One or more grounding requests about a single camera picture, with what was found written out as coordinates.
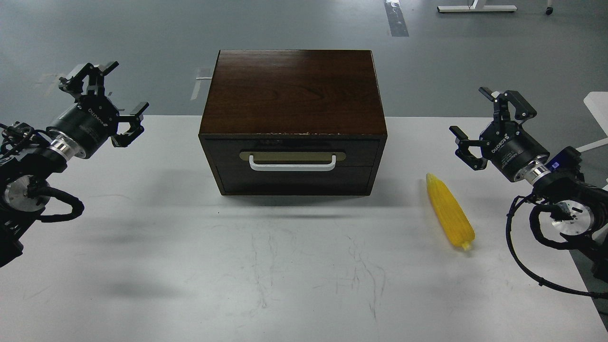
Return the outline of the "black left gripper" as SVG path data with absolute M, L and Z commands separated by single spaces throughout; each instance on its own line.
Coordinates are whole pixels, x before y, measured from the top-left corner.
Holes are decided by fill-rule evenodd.
M 148 102 L 139 103 L 128 115 L 119 115 L 114 104 L 105 97 L 105 76 L 118 65 L 118 61 L 102 65 L 80 64 L 67 76 L 59 78 L 59 90 L 71 95 L 76 102 L 47 130 L 53 137 L 63 134 L 77 143 L 81 150 L 76 154 L 78 158 L 91 158 L 109 137 L 113 147 L 128 147 L 145 130 L 143 112 L 150 106 Z M 116 133 L 119 123 L 128 123 L 128 130 Z

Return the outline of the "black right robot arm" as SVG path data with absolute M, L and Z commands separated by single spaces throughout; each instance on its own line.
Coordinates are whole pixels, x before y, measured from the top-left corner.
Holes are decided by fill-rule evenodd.
M 456 156 L 475 171 L 488 162 L 510 182 L 525 180 L 532 187 L 527 196 L 513 199 L 507 213 L 506 242 L 518 267 L 540 286 L 578 296 L 606 299 L 606 293 L 573 290 L 535 274 L 515 253 L 511 238 L 512 222 L 518 208 L 530 203 L 530 230 L 543 246 L 555 250 L 577 250 L 593 263 L 593 276 L 607 281 L 607 241 L 593 238 L 607 225 L 607 191 L 588 184 L 580 172 L 580 152 L 565 147 L 554 158 L 528 134 L 523 123 L 537 115 L 529 102 L 514 90 L 503 92 L 480 87 L 480 93 L 493 104 L 493 120 L 470 139 L 458 126 L 450 126 L 456 137 Z

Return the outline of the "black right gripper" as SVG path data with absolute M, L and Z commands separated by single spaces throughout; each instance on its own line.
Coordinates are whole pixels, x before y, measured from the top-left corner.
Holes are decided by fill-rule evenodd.
M 456 137 L 455 155 L 475 171 L 486 169 L 489 160 L 508 181 L 521 181 L 522 169 L 534 160 L 546 162 L 550 153 L 520 123 L 511 121 L 510 105 L 515 109 L 515 119 L 521 123 L 536 117 L 538 112 L 518 91 L 499 92 L 488 87 L 478 90 L 493 102 L 493 123 L 477 140 L 469 139 L 458 126 L 450 126 L 450 132 Z M 480 147 L 482 157 L 475 157 L 471 147 Z

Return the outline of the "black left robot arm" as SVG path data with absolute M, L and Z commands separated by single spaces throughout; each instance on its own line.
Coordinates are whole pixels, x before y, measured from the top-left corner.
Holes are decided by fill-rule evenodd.
M 26 123 L 1 126 L 0 264 L 6 266 L 23 253 L 20 238 L 35 221 L 65 222 L 80 217 L 84 204 L 77 197 L 53 188 L 48 177 L 67 169 L 70 159 L 88 159 L 108 139 L 127 147 L 144 132 L 140 103 L 130 114 L 105 95 L 105 77 L 119 63 L 76 66 L 59 78 L 58 87 L 74 103 L 44 130 Z

